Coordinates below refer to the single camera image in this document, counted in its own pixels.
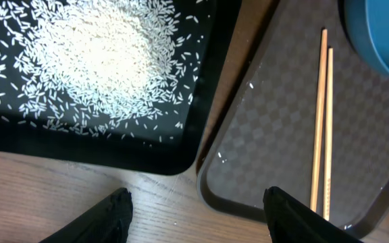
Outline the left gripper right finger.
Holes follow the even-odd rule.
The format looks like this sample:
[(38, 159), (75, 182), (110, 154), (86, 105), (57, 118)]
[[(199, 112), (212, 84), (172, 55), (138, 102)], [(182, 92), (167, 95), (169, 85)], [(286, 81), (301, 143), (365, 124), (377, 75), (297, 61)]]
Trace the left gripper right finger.
[(279, 187), (265, 191), (263, 204), (273, 243), (361, 243)]

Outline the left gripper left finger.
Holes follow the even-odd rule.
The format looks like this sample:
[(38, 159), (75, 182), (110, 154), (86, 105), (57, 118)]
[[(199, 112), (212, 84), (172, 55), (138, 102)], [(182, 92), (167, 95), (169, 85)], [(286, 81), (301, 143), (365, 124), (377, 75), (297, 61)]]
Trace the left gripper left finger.
[(132, 217), (131, 193), (118, 188), (41, 243), (126, 243)]

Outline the pile of white rice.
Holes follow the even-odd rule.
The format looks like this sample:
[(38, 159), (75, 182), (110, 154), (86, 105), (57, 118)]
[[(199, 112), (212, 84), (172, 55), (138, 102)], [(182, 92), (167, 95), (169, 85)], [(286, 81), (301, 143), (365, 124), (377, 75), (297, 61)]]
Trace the pile of white rice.
[(215, 1), (0, 1), (0, 126), (182, 138)]

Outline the brown serving tray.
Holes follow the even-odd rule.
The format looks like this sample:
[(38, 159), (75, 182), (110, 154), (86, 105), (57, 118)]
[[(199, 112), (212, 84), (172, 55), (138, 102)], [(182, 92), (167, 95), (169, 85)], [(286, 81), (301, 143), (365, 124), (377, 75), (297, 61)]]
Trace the brown serving tray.
[(281, 1), (198, 176), (211, 209), (264, 221), (277, 186), (310, 201), (321, 30), (334, 50), (330, 221), (389, 242), (389, 78), (351, 49), (337, 1)]

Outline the black tray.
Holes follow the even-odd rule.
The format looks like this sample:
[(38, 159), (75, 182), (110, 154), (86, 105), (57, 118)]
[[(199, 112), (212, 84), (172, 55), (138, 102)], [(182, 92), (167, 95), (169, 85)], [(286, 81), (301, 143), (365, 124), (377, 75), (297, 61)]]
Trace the black tray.
[(14, 62), (22, 47), (11, 43), (0, 22), (0, 151), (161, 175), (186, 171), (202, 141), (240, 6), (239, 1), (177, 1), (177, 35), (184, 42), (175, 56), (184, 75), (176, 99), (159, 105), (161, 115), (122, 121), (117, 128), (75, 106), (67, 94), (45, 97), (64, 112), (55, 130), (48, 120), (52, 110), (20, 112), (27, 98)]

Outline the upper wooden chopstick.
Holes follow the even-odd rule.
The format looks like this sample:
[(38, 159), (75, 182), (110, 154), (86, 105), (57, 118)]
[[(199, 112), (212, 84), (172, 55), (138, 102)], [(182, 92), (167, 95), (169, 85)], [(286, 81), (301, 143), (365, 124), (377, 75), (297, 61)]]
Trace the upper wooden chopstick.
[(310, 209), (313, 212), (317, 211), (317, 198), (319, 188), (319, 170), (321, 161), (321, 146), (323, 134), (323, 115), (325, 104), (326, 91), (326, 74), (327, 74), (327, 48), (328, 48), (328, 30), (324, 28), (321, 31), (321, 42), (319, 49), (319, 69), (318, 69), (318, 84), (317, 84), (317, 99), (316, 99), (316, 114), (315, 114), (315, 133), (313, 143), (313, 162), (311, 176), (311, 196)]

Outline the wooden chopstick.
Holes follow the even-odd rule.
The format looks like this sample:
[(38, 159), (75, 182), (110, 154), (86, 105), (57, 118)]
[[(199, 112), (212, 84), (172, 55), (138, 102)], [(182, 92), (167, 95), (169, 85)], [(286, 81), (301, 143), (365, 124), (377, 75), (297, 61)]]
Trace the wooden chopstick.
[(323, 134), (323, 115), (325, 104), (326, 91), (326, 74), (327, 74), (327, 48), (328, 48), (328, 30), (324, 28), (321, 31), (321, 42), (319, 49), (319, 69), (318, 69), (318, 84), (317, 84), (317, 99), (316, 99), (316, 114), (315, 114), (315, 133), (313, 143), (313, 162), (311, 176), (311, 196), (310, 209), (313, 212), (317, 211), (317, 198), (319, 188), (319, 170), (321, 161), (321, 146)]
[(332, 184), (332, 140), (333, 140), (333, 81), (334, 50), (328, 49), (326, 78), (326, 131), (324, 155), (323, 218), (330, 220), (331, 184)]

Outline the lower wooden chopstick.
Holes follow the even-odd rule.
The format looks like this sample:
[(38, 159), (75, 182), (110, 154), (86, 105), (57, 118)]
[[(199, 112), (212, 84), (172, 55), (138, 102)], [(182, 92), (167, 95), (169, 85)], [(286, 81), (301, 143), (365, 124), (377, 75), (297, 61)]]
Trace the lower wooden chopstick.
[(334, 50), (328, 49), (326, 78), (326, 131), (324, 155), (323, 218), (330, 220), (331, 184), (332, 184), (332, 140), (333, 140), (333, 81)]

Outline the dark blue plate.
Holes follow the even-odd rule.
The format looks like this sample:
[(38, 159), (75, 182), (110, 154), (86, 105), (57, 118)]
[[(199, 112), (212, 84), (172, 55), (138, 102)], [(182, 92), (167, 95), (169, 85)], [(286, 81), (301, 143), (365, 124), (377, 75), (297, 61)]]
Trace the dark blue plate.
[(389, 0), (344, 0), (344, 24), (359, 57), (389, 77)]

